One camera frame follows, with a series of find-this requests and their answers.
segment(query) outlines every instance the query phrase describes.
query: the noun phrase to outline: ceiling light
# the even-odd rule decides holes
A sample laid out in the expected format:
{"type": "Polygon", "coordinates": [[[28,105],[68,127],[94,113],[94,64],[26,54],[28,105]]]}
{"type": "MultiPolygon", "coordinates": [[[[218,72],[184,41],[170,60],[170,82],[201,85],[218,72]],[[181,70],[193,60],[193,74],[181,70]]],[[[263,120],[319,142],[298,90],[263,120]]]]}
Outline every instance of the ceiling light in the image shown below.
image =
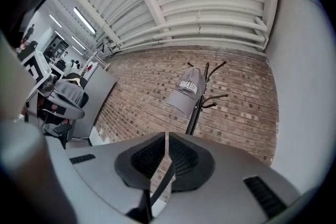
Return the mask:
{"type": "Polygon", "coordinates": [[[64,37],[61,36],[61,35],[59,34],[59,32],[55,31],[55,33],[56,33],[61,39],[65,40],[64,37]]]}
{"type": "Polygon", "coordinates": [[[55,22],[56,24],[58,24],[58,26],[59,26],[60,28],[62,28],[62,25],[61,25],[61,24],[59,24],[59,22],[58,22],[58,21],[56,21],[56,19],[55,19],[55,18],[53,18],[53,16],[52,16],[51,14],[49,14],[49,16],[50,16],[50,18],[51,18],[51,19],[53,19],[53,20],[54,20],[54,22],[55,22]]]}
{"type": "Polygon", "coordinates": [[[80,47],[83,48],[83,50],[86,50],[86,47],[84,47],[81,43],[79,43],[79,41],[77,39],[75,39],[74,36],[72,36],[72,38],[80,47]]]}
{"type": "Polygon", "coordinates": [[[90,31],[95,34],[96,30],[92,27],[92,25],[90,25],[90,23],[84,18],[84,16],[82,15],[82,13],[80,13],[80,11],[78,10],[78,8],[73,8],[73,11],[76,13],[76,15],[82,20],[82,22],[87,26],[87,28],[90,29],[90,31]]]}
{"type": "Polygon", "coordinates": [[[79,50],[78,49],[76,49],[74,46],[73,46],[73,48],[80,54],[80,55],[82,55],[83,56],[83,54],[82,53],[80,53],[79,52],[79,50]]]}

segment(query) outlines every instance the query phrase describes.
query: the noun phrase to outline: baseball cap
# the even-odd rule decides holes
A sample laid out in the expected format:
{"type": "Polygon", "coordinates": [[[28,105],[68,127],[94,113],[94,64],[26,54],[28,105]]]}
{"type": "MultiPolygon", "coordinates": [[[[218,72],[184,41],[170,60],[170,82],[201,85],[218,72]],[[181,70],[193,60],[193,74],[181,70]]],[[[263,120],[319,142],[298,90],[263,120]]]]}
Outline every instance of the baseball cap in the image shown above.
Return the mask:
{"type": "Polygon", "coordinates": [[[167,98],[167,103],[190,116],[205,91],[205,79],[197,67],[188,68],[167,98]]]}

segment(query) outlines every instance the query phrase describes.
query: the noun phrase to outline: white desk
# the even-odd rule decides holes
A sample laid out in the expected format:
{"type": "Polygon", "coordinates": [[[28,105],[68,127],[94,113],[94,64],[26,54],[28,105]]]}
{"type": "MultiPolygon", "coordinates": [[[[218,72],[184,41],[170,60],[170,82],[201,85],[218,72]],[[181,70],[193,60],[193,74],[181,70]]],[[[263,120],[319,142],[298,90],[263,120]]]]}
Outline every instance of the white desk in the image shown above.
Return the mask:
{"type": "Polygon", "coordinates": [[[50,66],[51,69],[54,69],[57,73],[59,73],[61,75],[59,79],[63,78],[64,72],[62,70],[60,70],[59,68],[54,66],[52,63],[50,63],[49,66],[50,66]]]}

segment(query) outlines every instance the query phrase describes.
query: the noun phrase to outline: office chair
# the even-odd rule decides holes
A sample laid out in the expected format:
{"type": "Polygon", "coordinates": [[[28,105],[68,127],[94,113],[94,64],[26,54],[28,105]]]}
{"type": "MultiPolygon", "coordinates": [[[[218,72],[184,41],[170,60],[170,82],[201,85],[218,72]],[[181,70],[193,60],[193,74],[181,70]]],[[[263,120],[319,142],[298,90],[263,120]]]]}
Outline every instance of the office chair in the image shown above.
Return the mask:
{"type": "MultiPolygon", "coordinates": [[[[75,120],[82,119],[84,117],[84,111],[82,108],[88,102],[89,96],[84,92],[81,103],[78,105],[73,102],[73,100],[68,99],[62,92],[58,91],[56,88],[51,91],[50,85],[56,83],[54,75],[50,76],[50,79],[46,80],[28,101],[28,119],[27,122],[36,122],[41,131],[47,136],[53,136],[59,138],[63,148],[66,147],[66,143],[72,139],[72,133],[70,132],[75,120]],[[38,118],[41,115],[37,111],[38,96],[42,95],[45,98],[43,107],[40,113],[45,113],[46,117],[42,125],[39,124],[38,118]],[[56,110],[52,110],[51,106],[57,105],[56,110]]],[[[87,81],[85,79],[80,80],[81,83],[86,85],[87,81]]]]}

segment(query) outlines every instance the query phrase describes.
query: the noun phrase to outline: chair armrest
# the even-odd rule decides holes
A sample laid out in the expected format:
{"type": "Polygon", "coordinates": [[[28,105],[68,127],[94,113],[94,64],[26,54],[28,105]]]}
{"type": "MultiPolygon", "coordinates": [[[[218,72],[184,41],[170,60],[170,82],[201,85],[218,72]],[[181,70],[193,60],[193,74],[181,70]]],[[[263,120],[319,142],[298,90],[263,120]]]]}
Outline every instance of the chair armrest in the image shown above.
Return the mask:
{"type": "Polygon", "coordinates": [[[58,135],[63,135],[70,131],[72,125],[69,123],[61,124],[53,129],[53,131],[58,135]]]}

